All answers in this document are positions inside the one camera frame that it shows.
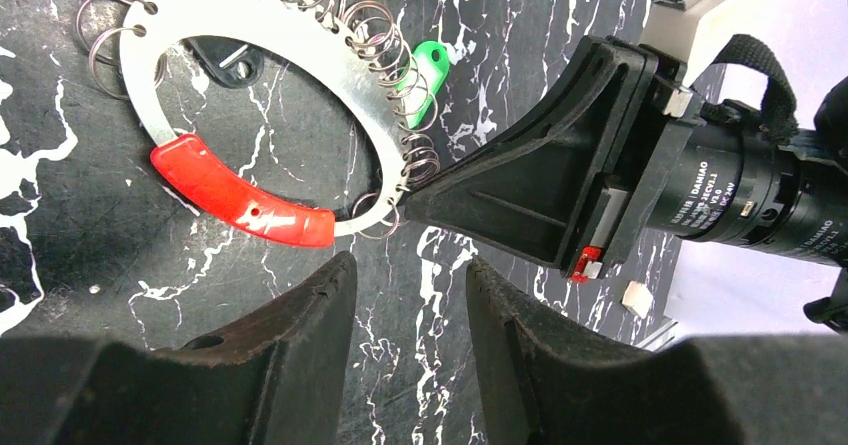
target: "tabletop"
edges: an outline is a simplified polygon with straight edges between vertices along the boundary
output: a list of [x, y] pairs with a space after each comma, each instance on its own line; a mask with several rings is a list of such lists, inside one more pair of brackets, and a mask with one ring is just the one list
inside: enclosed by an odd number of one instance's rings
[[[249, 236], [198, 210], [150, 164], [131, 105], [101, 93], [74, 40], [82, 0], [0, 0], [0, 333], [109, 334], [179, 347], [285, 293], [340, 250], [359, 267], [342, 443], [484, 443], [464, 300], [465, 265], [484, 257], [571, 320], [636, 343], [659, 325], [679, 245], [646, 231], [619, 277], [578, 285], [468, 237], [406, 222], [381, 241], [327, 249]], [[452, 69], [430, 131], [445, 164], [526, 113], [581, 36], [638, 40], [648, 0], [378, 0], [413, 44], [438, 40]], [[86, 33], [125, 8], [98, 2]], [[259, 27], [273, 17], [249, 17]], [[284, 58], [259, 82], [211, 83], [182, 46], [159, 99], [239, 175], [285, 197], [349, 210], [373, 184], [367, 137], [319, 82]], [[111, 79], [116, 74], [101, 70]], [[650, 316], [620, 300], [630, 280]]]

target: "white plastic part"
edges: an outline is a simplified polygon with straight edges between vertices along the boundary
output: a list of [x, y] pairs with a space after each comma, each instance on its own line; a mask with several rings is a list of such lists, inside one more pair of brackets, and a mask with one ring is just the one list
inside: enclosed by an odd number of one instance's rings
[[647, 285], [634, 280], [627, 285], [621, 304], [633, 315], [644, 319], [654, 304], [654, 294], [648, 290]]
[[730, 37], [745, 33], [767, 0], [701, 0], [690, 9], [652, 4], [641, 43], [688, 64], [683, 85], [689, 86], [710, 66]]

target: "red handle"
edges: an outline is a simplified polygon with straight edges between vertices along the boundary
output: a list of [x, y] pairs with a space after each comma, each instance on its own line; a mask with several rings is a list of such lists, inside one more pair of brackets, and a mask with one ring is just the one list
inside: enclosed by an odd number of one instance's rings
[[186, 198], [245, 232], [298, 247], [333, 244], [336, 216], [280, 200], [239, 178], [203, 140], [185, 134], [153, 150], [156, 170]]

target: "black strap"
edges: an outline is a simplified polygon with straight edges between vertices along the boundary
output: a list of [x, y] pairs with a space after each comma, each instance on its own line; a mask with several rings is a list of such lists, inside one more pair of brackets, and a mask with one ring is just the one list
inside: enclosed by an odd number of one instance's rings
[[[763, 138], [774, 144], [785, 144], [798, 133], [795, 94], [783, 67], [765, 43], [750, 35], [734, 35], [713, 64], [742, 65], [768, 77], [766, 93], [760, 104]], [[717, 105], [708, 104], [704, 112], [711, 114], [714, 107]]]

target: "white block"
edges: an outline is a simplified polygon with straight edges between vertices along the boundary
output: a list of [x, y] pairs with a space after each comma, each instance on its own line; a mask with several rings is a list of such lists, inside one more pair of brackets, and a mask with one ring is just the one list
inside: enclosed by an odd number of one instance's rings
[[624, 305], [624, 308], [639, 318], [648, 316], [653, 303], [654, 295], [648, 290], [648, 287], [644, 283], [635, 280], [627, 285], [627, 290], [624, 291], [624, 298], [621, 299], [621, 304]]

